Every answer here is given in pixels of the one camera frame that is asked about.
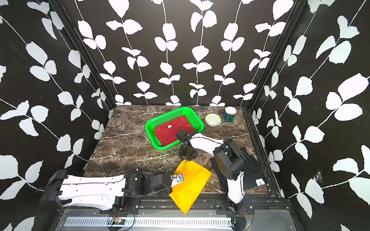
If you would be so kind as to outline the yellow t-shirt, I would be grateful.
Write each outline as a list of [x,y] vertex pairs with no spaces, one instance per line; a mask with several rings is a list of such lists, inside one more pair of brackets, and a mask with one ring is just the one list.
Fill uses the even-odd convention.
[[183,160],[175,170],[184,181],[172,187],[170,198],[186,215],[211,177],[211,172],[194,161]]

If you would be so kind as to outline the green plastic basket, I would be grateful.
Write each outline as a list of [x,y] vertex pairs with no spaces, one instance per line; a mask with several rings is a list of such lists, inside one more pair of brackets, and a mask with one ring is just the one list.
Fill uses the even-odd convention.
[[166,122],[168,122],[168,121],[170,121],[174,118],[183,116],[183,115],[186,116],[186,118],[188,119],[190,124],[193,126],[195,131],[197,131],[199,133],[203,131],[204,123],[198,117],[198,115],[194,112],[194,110],[191,109],[190,107],[180,107],[178,109],[167,112],[163,115],[157,116],[157,117],[149,120],[146,123],[145,129],[146,129],[146,132],[147,132],[147,134],[150,138],[150,141],[151,141],[154,148],[164,151],[164,150],[168,150],[168,149],[180,144],[180,141],[178,140],[178,141],[175,141],[175,142],[173,142],[173,143],[171,143],[167,146],[162,146],[161,143],[159,142],[158,138],[155,136],[154,130],[157,126],[159,126],[163,123],[166,123]]

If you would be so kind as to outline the black t-shirt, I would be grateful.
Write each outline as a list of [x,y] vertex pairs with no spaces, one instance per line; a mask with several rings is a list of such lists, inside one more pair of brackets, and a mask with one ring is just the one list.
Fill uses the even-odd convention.
[[229,192],[232,181],[237,182],[238,191],[241,192],[258,187],[258,181],[264,179],[260,164],[245,148],[228,146],[224,151],[218,147],[211,155],[210,162],[222,190],[226,193]]

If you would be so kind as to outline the red t-shirt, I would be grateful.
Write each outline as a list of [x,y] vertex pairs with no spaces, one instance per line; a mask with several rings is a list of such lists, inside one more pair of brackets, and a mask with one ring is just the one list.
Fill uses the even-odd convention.
[[180,130],[185,130],[187,133],[191,133],[195,130],[186,116],[174,118],[157,126],[154,130],[154,134],[162,146],[167,146],[175,141],[178,141],[176,134]]

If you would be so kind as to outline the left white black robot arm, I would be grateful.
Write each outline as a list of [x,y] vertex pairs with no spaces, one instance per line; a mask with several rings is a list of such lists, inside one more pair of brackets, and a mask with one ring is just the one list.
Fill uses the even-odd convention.
[[108,211],[141,197],[167,196],[183,180],[182,174],[168,172],[153,175],[133,171],[113,177],[86,178],[58,170],[45,186],[39,205],[44,209],[88,207]]

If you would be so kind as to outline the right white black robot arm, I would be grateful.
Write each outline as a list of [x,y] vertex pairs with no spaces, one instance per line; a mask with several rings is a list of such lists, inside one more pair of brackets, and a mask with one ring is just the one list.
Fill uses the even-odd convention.
[[246,190],[264,185],[257,160],[249,155],[246,149],[239,148],[232,139],[221,141],[206,137],[197,131],[187,133],[185,130],[178,131],[176,137],[181,142],[179,156],[182,159],[194,159],[196,150],[213,155],[215,171],[224,183],[229,210],[232,213],[236,214],[243,210],[246,204],[244,199]]

